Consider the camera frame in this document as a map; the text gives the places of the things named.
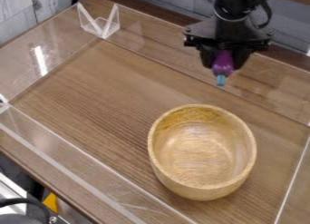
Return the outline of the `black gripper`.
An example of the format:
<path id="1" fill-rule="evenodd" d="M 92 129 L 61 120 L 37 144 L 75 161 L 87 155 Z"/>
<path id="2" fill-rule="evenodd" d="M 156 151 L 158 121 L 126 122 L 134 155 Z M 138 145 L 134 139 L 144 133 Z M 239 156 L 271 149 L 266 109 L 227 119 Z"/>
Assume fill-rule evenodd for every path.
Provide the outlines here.
<path id="1" fill-rule="evenodd" d="M 200 60 L 206 68 L 214 65 L 215 50 L 232 50 L 234 68 L 238 70 L 247 62 L 253 51 L 269 47 L 273 36 L 269 27 L 273 12 L 266 10 L 265 13 L 266 21 L 258 23 L 253 12 L 247 12 L 240 18 L 231 18 L 212 10 L 208 20 L 186 26 L 184 46 L 200 50 Z"/>

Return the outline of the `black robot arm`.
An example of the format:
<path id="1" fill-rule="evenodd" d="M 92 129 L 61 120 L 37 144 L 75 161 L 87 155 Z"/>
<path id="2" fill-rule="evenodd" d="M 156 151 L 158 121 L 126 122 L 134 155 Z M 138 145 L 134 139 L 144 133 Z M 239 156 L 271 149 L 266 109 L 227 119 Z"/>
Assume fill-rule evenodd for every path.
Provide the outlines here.
<path id="1" fill-rule="evenodd" d="M 214 0 L 212 17 L 184 27 L 184 46 L 200 52 L 206 68 L 226 54 L 238 70 L 254 52 L 269 48 L 271 17 L 267 0 Z"/>

